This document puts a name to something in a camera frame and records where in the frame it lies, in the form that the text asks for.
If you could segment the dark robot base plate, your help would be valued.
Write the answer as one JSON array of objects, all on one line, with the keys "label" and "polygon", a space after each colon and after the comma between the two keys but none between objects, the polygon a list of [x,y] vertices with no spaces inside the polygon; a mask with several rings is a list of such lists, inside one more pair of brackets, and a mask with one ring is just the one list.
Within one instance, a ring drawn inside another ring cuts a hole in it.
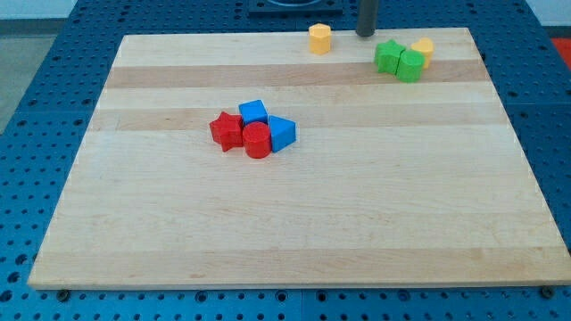
[{"label": "dark robot base plate", "polygon": [[343,0],[247,0],[246,4],[250,17],[343,12]]}]

